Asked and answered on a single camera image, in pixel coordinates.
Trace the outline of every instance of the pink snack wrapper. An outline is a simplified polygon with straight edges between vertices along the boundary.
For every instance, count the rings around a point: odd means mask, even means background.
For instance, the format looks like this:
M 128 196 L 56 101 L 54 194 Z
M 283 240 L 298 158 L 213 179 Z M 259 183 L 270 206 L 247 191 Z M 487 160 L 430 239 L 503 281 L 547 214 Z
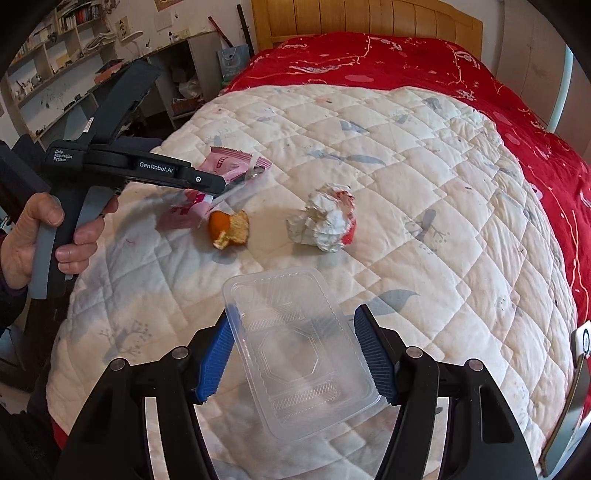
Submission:
M 252 156 L 231 148 L 212 147 L 199 170 L 223 177 L 226 180 L 226 190 L 215 198 L 198 190 L 185 190 L 187 200 L 164 212 L 156 228 L 175 230 L 199 226 L 214 206 L 271 168 L 272 163 L 264 157 L 258 157 L 251 167 Z

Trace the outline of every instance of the red bedspread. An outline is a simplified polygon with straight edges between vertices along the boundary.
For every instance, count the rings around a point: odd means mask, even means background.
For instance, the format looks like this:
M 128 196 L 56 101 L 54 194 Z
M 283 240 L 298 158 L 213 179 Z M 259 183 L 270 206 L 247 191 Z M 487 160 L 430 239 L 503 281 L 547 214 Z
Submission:
M 578 325 L 590 317 L 590 168 L 568 144 L 545 132 L 521 99 L 482 63 L 442 40 L 331 33 L 295 38 L 263 51 L 228 91 L 306 83 L 381 90 L 422 87 L 458 98 L 487 115 L 537 189 L 564 254 Z

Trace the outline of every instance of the wooden headboard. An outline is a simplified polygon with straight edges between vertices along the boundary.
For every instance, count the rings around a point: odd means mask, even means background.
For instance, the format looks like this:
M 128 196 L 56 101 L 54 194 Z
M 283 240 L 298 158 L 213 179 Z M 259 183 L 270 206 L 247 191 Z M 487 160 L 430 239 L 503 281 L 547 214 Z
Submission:
M 439 0 L 252 0 L 259 50 L 336 31 L 441 38 L 482 52 L 482 22 Z

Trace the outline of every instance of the clear plastic container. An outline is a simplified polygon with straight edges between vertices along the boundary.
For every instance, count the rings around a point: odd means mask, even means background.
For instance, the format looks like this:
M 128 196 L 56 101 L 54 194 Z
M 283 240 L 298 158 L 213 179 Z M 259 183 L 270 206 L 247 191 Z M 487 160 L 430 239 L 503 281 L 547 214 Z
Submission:
M 301 439 L 378 401 L 359 342 L 316 269 L 234 277 L 223 296 L 256 407 L 275 437 Z

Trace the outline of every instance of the hand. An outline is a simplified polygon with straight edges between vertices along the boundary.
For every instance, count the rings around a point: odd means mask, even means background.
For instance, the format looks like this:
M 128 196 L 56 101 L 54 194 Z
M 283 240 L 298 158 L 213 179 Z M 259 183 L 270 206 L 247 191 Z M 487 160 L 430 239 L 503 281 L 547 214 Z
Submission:
M 103 214 L 115 213 L 117 207 L 117 197 L 113 197 Z M 36 193 L 28 200 L 18 222 L 4 239 L 0 249 L 0 265 L 8 287 L 20 290 L 31 281 L 40 222 L 57 227 L 63 219 L 64 211 L 48 193 Z M 104 229 L 105 220 L 102 216 L 77 229 L 74 243 L 56 250 L 58 268 L 68 275 L 82 273 L 88 267 L 88 259 L 96 252 L 96 241 Z

